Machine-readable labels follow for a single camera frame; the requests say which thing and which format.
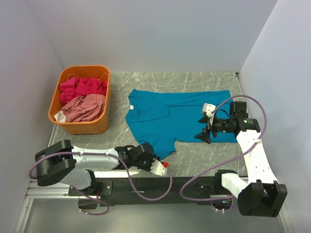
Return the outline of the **blue t shirt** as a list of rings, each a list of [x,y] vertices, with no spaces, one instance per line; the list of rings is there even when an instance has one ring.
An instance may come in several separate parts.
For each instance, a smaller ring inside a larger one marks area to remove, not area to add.
[[[228,90],[157,93],[134,89],[128,96],[130,109],[126,122],[138,143],[148,142],[160,159],[175,152],[175,142],[198,142],[195,135],[204,103],[218,106],[230,97]]]

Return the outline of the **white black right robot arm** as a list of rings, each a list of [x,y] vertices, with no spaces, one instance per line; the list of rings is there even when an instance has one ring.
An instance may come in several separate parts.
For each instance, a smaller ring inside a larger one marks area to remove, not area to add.
[[[260,136],[259,123],[249,118],[246,102],[229,104],[229,118],[216,116],[216,106],[205,103],[200,123],[206,126],[195,138],[206,143],[218,133],[233,133],[244,155],[248,181],[231,170],[220,169],[213,188],[223,194],[227,190],[237,198],[238,210],[243,216],[277,217],[288,194],[287,187],[277,181],[268,163]]]

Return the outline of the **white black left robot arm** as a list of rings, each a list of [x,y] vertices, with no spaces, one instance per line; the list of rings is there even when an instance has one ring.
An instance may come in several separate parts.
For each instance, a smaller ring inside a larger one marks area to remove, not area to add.
[[[70,140],[62,140],[38,152],[35,162],[38,186],[62,183],[76,187],[86,195],[94,194],[99,187],[95,168],[113,171],[136,167],[158,176],[167,172],[149,143],[91,150],[73,146]]]

